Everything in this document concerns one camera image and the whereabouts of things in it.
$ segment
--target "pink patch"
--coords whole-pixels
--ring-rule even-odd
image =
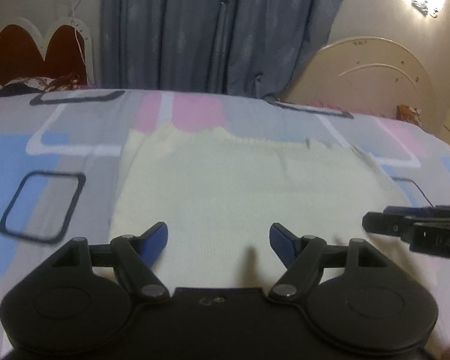
[[[380,119],[380,122],[414,155],[428,157],[426,145],[422,144],[418,138],[419,134],[424,133],[420,127],[393,119]]]
[[[226,126],[221,100],[196,93],[175,93],[172,122],[176,128],[187,132]]]
[[[161,103],[162,93],[160,91],[150,91],[144,95],[142,106],[135,118],[136,130],[141,132],[155,131]]]

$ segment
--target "folded garment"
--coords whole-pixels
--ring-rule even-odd
[[[110,238],[164,221],[168,245],[154,271],[171,291],[267,289],[284,272],[269,245],[273,222],[347,245],[366,237],[366,212],[408,204],[356,148],[242,139],[222,128],[191,134],[166,124],[144,137],[135,155]]]

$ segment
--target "black square outline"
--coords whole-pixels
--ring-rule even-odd
[[[69,99],[50,99],[43,100],[42,96],[45,93],[42,92],[30,100],[30,105],[50,105],[50,104],[73,104],[73,103],[90,103],[90,102],[107,102],[118,99],[125,91],[115,91],[104,96],[93,96],[93,97],[72,97]]]
[[[77,179],[77,189],[75,190],[72,200],[70,201],[70,206],[68,207],[67,213],[65,214],[65,218],[63,220],[62,228],[60,229],[60,232],[53,237],[53,238],[42,238],[42,237],[36,237],[35,235],[28,235],[28,234],[22,234],[14,230],[9,230],[7,228],[7,217],[8,214],[10,214],[13,205],[17,201],[18,196],[20,195],[20,192],[22,192],[22,189],[25,186],[25,183],[30,177],[33,176],[46,176],[46,177],[58,177],[58,178],[72,178]],[[28,174],[25,175],[25,177],[20,181],[20,185],[13,195],[12,200],[10,201],[10,204],[8,205],[7,209],[3,213],[2,219],[0,220],[0,234],[3,234],[7,237],[17,238],[23,241],[29,241],[29,242],[36,242],[39,244],[46,244],[46,245],[54,245],[59,243],[63,238],[65,237],[65,234],[68,230],[68,225],[70,224],[70,220],[72,218],[73,212],[75,211],[75,207],[77,206],[78,198],[80,197],[80,193],[82,193],[83,186],[85,185],[85,174],[84,173],[66,173],[66,172],[51,172],[51,171],[44,171],[44,170],[34,170]]]

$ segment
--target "curtain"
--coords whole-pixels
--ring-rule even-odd
[[[103,86],[280,93],[326,44],[341,3],[103,0]]]

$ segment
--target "patterned bedsheet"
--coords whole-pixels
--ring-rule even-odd
[[[245,138],[355,145],[398,178],[412,206],[450,204],[450,147],[399,121],[165,91],[90,90],[36,97],[0,98],[0,300],[70,238],[108,241],[122,148],[129,134],[150,133],[168,121],[189,132],[224,127]],[[433,273],[435,279],[427,285],[439,304],[429,349],[436,355],[449,353],[450,260],[429,257],[423,269]],[[9,345],[0,324],[0,356]]]

